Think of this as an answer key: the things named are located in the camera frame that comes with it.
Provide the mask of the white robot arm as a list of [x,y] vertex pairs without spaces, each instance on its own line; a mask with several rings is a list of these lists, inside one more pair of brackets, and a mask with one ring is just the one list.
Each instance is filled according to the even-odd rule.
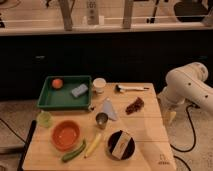
[[213,114],[213,88],[205,84],[207,78],[208,69],[200,62],[193,62],[167,73],[166,86],[157,95],[164,125],[173,121],[175,109],[185,100]]

